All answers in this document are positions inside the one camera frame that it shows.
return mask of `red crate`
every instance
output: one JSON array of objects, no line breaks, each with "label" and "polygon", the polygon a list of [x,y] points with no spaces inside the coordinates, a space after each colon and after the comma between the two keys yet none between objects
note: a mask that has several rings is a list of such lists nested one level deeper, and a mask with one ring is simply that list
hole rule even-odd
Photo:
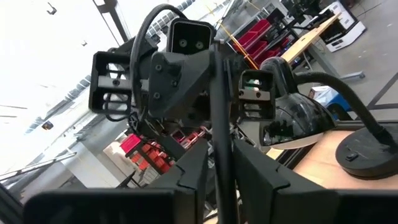
[{"label": "red crate", "polygon": [[[238,43],[240,43],[242,48],[247,51],[247,47],[251,45],[258,37],[259,34],[257,32],[247,32],[241,38],[239,38]],[[241,49],[236,44],[233,44],[233,46],[236,51],[241,52]]]},{"label": "red crate", "polygon": [[144,170],[149,167],[149,163],[146,160],[143,160],[139,165],[138,168],[140,170]]},{"label": "red crate", "polygon": [[279,52],[280,52],[280,48],[267,50],[267,51],[263,52],[262,54],[258,55],[257,58],[255,58],[254,60],[256,61],[256,63],[258,65],[260,65],[263,61],[265,61],[265,59],[270,58],[270,57],[275,57],[276,55],[279,54]]},{"label": "red crate", "polygon": [[135,134],[130,134],[121,144],[120,147],[123,149],[124,153],[128,153],[131,149],[134,149],[139,143],[141,139],[137,137]]},{"label": "red crate", "polygon": [[141,155],[139,153],[136,153],[135,155],[133,155],[133,157],[131,158],[132,162],[138,162],[139,159],[141,159]]},{"label": "red crate", "polygon": [[259,53],[261,53],[261,51],[266,48],[268,45],[267,41],[259,41],[256,44],[254,44],[253,47],[250,48],[250,50],[248,50],[248,54],[252,57],[252,58],[256,58]]},{"label": "red crate", "polygon": [[[238,43],[242,45],[245,51],[248,51],[250,48],[254,47],[258,41],[260,41],[261,36],[268,28],[270,28],[270,26],[271,24],[266,19],[261,19],[247,33],[238,39]],[[241,51],[235,43],[233,44],[233,47],[236,51]]]},{"label": "red crate", "polygon": [[286,47],[289,42],[290,42],[289,38],[286,37],[285,40],[283,40],[282,42],[282,47]]}]

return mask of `metal pole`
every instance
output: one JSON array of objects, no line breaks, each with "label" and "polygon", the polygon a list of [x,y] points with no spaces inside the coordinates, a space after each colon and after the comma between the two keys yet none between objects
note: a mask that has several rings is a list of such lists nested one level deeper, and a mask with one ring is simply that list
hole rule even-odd
[{"label": "metal pole", "polygon": [[223,73],[219,45],[213,45],[214,74],[210,79],[210,110],[213,130],[213,149],[216,167],[216,193],[219,224],[238,224],[233,168],[232,143],[229,135],[228,83]]},{"label": "metal pole", "polygon": [[0,180],[7,180],[7,179],[10,179],[11,177],[16,177],[16,176],[25,174],[27,172],[31,172],[33,170],[37,170],[37,169],[45,167],[45,166],[50,166],[50,165],[52,165],[52,164],[54,164],[56,162],[60,162],[60,161],[62,161],[64,159],[69,159],[69,158],[71,158],[71,157],[73,157],[75,155],[76,155],[76,152],[70,153],[70,154],[67,154],[67,155],[64,155],[64,156],[58,156],[58,157],[56,157],[54,159],[51,159],[51,160],[39,162],[37,164],[30,165],[30,166],[27,166],[27,167],[19,169],[19,170],[14,170],[14,171],[8,172],[6,174],[2,174],[2,175],[0,175]]}]

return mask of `screw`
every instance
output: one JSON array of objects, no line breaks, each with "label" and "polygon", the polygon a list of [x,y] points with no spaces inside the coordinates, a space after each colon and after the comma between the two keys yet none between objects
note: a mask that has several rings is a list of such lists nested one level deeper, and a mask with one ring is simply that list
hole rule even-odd
[{"label": "screw", "polygon": [[203,43],[198,41],[197,44],[195,45],[195,47],[199,50],[201,50],[203,48]]},{"label": "screw", "polygon": [[156,65],[156,66],[155,66],[155,69],[156,69],[158,72],[160,72],[160,71],[162,71],[162,66],[161,66],[161,65]]},{"label": "screw", "polygon": [[120,85],[120,81],[119,81],[119,80],[113,80],[113,81],[112,81],[112,84],[113,84],[114,86],[118,86],[118,85]]},{"label": "screw", "polygon": [[155,100],[160,99],[160,93],[158,93],[158,92],[154,93],[154,99]]},{"label": "screw", "polygon": [[181,39],[178,43],[180,44],[180,47],[186,47],[187,46],[187,41],[184,40],[184,39]]}]

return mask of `black cable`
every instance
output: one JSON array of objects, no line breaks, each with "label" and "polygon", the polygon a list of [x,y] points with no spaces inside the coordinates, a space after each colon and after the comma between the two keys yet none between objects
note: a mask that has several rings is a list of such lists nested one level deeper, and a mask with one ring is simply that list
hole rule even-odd
[{"label": "black cable", "polygon": [[367,13],[367,12],[369,12],[369,11],[371,11],[371,10],[377,8],[378,6],[380,6],[380,5],[382,5],[382,4],[384,4],[386,1],[387,1],[387,0],[385,0],[385,1],[383,1],[383,2],[380,2],[379,4],[377,4],[377,5],[373,6],[373,7],[371,7],[370,9],[365,9],[365,8],[363,7],[363,5],[361,4],[363,1],[359,2],[358,5],[361,6],[361,8],[363,8],[364,11],[363,11],[361,14],[355,16],[355,17],[359,17],[359,16],[362,16],[362,15],[364,14],[364,15],[365,15],[364,18],[366,18],[366,13]]},{"label": "black cable", "polygon": [[181,18],[187,18],[179,9],[170,5],[170,4],[160,4],[153,8],[151,12],[145,17],[144,22],[142,23],[134,43],[131,48],[130,54],[130,79],[132,83],[132,94],[134,96],[134,102],[141,113],[139,115],[139,119],[146,115],[146,107],[143,107],[141,103],[141,75],[139,74],[139,50],[141,49],[141,44],[144,42],[146,37],[147,30],[152,22],[155,20],[156,16],[159,15],[164,10],[170,10],[174,12]]},{"label": "black cable", "polygon": [[[122,75],[119,73],[116,77],[116,79],[120,79]],[[111,100],[112,94],[108,93],[106,95],[106,103],[104,104],[104,108],[107,110],[109,108],[109,101]],[[111,115],[107,114],[105,115],[105,118],[108,119],[110,122],[119,122],[127,118],[127,116],[122,116],[121,118],[112,118]]]}]

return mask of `white machine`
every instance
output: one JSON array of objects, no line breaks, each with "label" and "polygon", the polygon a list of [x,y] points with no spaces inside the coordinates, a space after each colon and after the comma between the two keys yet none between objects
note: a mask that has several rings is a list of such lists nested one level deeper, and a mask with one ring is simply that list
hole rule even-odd
[{"label": "white machine", "polygon": [[330,52],[335,52],[343,47],[349,46],[366,31],[364,24],[357,20],[351,11],[346,9],[339,1],[333,2],[324,10],[327,9],[331,10],[335,15],[341,13],[338,18],[340,24],[345,28],[345,32],[343,32],[342,35],[326,43],[326,47]]}]

